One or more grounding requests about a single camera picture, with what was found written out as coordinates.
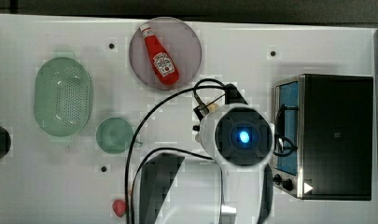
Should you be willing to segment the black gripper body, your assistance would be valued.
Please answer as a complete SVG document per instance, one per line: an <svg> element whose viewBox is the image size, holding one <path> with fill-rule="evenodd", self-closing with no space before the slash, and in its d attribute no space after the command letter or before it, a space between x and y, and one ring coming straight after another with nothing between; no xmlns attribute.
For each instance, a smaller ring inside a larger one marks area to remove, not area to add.
<svg viewBox="0 0 378 224"><path fill-rule="evenodd" d="M231 83L217 83L215 89L222 90L222 106L215 105L214 101L206 103L199 94L199 89L205 89L202 83L196 83L193 88L193 97L198 104L193 108L194 115L199 120L192 126L194 132L210 131L217 133L224 129L227 133L248 132L248 119L245 117L247 101Z"/></svg>

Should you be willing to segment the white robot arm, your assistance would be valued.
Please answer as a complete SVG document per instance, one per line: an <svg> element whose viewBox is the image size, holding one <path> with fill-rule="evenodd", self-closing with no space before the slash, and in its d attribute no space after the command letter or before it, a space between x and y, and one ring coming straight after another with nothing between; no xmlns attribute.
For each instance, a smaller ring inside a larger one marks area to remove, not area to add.
<svg viewBox="0 0 378 224"><path fill-rule="evenodd" d="M142 160L130 224L265 224L272 210L273 126L232 84L224 105L194 108L205 155L159 147Z"/></svg>

